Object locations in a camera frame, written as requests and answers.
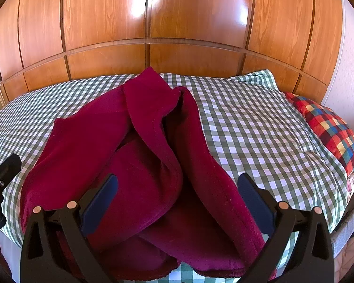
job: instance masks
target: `wall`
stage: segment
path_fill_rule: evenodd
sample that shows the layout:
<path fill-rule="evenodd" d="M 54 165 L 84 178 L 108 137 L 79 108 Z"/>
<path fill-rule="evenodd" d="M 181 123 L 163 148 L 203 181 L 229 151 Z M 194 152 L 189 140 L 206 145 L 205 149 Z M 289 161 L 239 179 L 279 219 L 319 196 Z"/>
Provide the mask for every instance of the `wall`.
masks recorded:
<path fill-rule="evenodd" d="M 354 9 L 344 4 L 344 35 L 337 70 L 329 85 L 323 104 L 332 108 L 354 130 Z"/>
<path fill-rule="evenodd" d="M 9 100 L 152 66 L 224 78 L 268 68 L 280 90 L 321 101 L 341 32 L 341 0 L 7 0 L 0 71 Z"/>

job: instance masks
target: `maroon blanket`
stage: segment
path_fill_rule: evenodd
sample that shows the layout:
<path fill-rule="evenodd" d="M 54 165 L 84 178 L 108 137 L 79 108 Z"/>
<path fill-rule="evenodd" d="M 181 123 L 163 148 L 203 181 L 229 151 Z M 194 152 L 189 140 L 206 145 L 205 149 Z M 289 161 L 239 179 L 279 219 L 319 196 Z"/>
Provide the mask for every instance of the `maroon blanket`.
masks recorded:
<path fill-rule="evenodd" d="M 23 184 L 23 231 L 35 206 L 61 208 L 108 173 L 118 193 L 88 240 L 117 279 L 161 278 L 181 261 L 205 276 L 238 277 L 263 247 L 233 180 L 209 153 L 194 98 L 151 68 L 55 120 Z"/>

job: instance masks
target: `mattress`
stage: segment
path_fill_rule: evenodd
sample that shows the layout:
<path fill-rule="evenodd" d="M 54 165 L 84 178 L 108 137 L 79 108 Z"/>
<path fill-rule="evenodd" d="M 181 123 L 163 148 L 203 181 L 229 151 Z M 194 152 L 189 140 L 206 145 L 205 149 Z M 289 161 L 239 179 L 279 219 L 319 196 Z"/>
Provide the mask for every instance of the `mattress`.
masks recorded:
<path fill-rule="evenodd" d="M 65 118 L 82 106 L 135 75 L 103 76 L 68 81 L 22 95 L 0 111 L 0 162 L 11 153 L 23 167 L 4 191 L 2 231 L 21 246 L 19 224 L 21 186 L 36 163 L 56 118 Z M 202 129 L 214 159 L 236 183 L 247 172 L 277 201 L 296 209 L 319 205 L 329 231 L 340 221 L 348 191 L 344 167 L 321 143 L 303 116 L 278 90 L 270 71 L 229 79 L 161 74 L 171 86 L 185 86 L 195 98 Z M 291 255 L 297 234 L 284 251 L 279 267 Z M 211 280 L 182 263 L 169 281 Z M 212 282 L 231 281 L 214 278 Z"/>

